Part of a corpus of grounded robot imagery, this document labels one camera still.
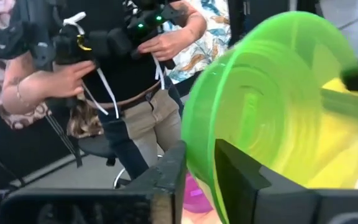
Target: floor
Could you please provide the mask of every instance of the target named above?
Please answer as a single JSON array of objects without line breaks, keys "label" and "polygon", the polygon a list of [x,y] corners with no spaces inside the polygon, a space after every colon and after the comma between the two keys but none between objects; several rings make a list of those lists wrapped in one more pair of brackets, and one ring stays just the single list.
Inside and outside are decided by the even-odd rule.
[{"label": "floor", "polygon": [[[343,34],[349,39],[349,42],[358,56],[358,0],[323,0],[322,8],[326,18],[341,28]],[[29,187],[110,188],[113,179],[122,169],[120,164],[115,167],[107,167],[105,166],[105,159],[95,156],[86,156],[83,159],[83,163],[84,166],[78,169],[75,164],[70,164],[36,181]],[[193,223],[195,221],[196,220],[190,222],[190,220],[186,220],[185,222]],[[202,219],[197,221],[197,223],[212,224],[211,221],[203,222]]]}]

